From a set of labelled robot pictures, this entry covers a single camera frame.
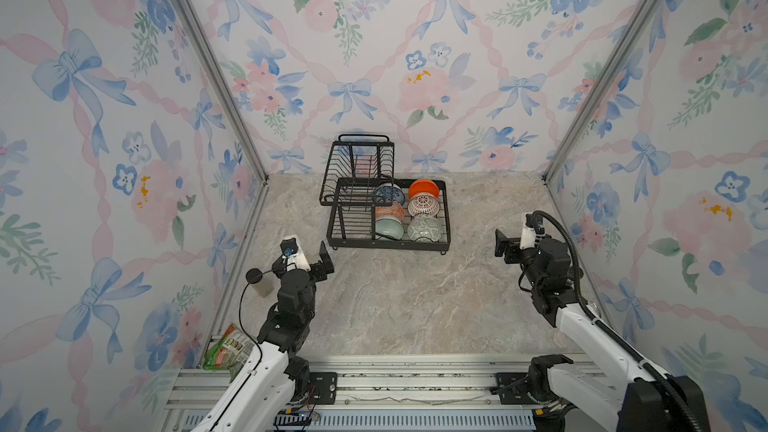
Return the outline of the blue floral bowl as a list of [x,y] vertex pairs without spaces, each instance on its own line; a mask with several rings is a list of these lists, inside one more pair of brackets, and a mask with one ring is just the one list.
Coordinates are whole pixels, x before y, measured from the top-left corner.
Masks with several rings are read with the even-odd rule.
[[393,202],[403,206],[405,201],[403,189],[392,182],[378,186],[373,192],[373,203],[377,206],[391,205]]

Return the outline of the green white patterned bowl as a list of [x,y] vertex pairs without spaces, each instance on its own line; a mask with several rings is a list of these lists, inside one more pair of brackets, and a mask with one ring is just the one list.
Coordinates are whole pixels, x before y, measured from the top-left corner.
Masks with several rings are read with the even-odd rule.
[[443,226],[436,217],[419,215],[411,220],[407,233],[411,241],[437,243],[443,236]]

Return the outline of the white brown patterned bowl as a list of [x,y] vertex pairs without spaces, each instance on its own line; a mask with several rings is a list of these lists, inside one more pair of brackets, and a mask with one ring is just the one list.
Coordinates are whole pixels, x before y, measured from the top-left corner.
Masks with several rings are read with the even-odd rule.
[[411,217],[436,217],[440,212],[440,202],[431,193],[422,192],[410,198],[407,210]]

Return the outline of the orange bowl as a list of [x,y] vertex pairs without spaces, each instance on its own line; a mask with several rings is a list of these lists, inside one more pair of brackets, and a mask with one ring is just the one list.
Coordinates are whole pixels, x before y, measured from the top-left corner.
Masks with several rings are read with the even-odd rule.
[[440,188],[432,180],[417,179],[409,185],[408,196],[410,199],[413,199],[419,194],[429,194],[435,198],[438,198],[440,196]]

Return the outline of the pale green bowl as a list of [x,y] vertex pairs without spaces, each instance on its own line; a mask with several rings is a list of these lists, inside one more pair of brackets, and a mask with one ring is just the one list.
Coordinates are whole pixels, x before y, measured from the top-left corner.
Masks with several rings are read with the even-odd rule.
[[405,235],[404,225],[395,217],[378,218],[374,224],[377,240],[400,241]]

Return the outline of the red white patterned bowl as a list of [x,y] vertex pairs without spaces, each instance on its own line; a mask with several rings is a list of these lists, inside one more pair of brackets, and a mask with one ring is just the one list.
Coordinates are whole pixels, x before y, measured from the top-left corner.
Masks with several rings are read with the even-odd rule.
[[382,218],[393,218],[399,222],[404,222],[406,218],[406,211],[402,205],[397,202],[393,202],[391,205],[377,206],[375,208],[375,217],[377,220]]

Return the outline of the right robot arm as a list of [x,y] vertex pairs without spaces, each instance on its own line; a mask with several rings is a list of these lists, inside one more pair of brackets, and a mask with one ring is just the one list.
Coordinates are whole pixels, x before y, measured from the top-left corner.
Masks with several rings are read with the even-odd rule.
[[518,285],[536,311],[575,342],[604,378],[588,375],[563,354],[548,354],[532,358],[525,377],[499,384],[492,394],[527,396],[540,406],[536,417],[555,429],[578,409],[607,431],[710,430],[699,385],[641,354],[589,306],[576,247],[551,214],[525,214],[518,237],[495,230],[494,254],[519,266]]

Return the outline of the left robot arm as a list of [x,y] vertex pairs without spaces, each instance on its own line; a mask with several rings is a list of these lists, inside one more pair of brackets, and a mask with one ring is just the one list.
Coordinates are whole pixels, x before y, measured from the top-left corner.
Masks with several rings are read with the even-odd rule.
[[287,406],[311,397],[309,362],[298,356],[316,315],[317,284],[335,272],[324,242],[319,260],[311,263],[296,235],[279,244],[280,255],[267,270],[246,273],[250,286],[273,275],[278,281],[276,302],[237,376],[215,406],[197,424],[197,431],[270,431]]

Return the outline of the left dark cap bottle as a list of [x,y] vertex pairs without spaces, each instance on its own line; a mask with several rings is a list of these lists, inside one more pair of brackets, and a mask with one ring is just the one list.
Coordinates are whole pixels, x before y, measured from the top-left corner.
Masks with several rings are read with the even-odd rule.
[[264,272],[259,268],[251,268],[245,275],[248,285],[262,297],[269,297],[274,291],[274,282],[271,271]]

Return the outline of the green packet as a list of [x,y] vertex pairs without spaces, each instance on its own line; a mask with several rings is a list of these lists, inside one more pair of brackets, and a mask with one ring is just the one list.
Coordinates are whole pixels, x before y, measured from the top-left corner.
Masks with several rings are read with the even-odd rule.
[[237,374],[247,362],[254,342],[240,328],[231,324],[225,333],[206,351],[204,370],[226,370]]

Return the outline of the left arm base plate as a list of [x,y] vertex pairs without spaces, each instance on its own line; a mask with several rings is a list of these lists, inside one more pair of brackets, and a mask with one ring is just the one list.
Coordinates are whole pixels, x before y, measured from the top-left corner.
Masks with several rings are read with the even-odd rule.
[[334,405],[339,375],[336,372],[303,372],[293,379],[292,406]]

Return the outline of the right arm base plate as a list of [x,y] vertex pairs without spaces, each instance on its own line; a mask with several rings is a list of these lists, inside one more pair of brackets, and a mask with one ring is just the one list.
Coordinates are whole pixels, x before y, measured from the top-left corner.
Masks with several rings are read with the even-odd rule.
[[531,394],[529,376],[525,372],[498,372],[491,394],[497,396],[502,405],[534,405],[537,401]]

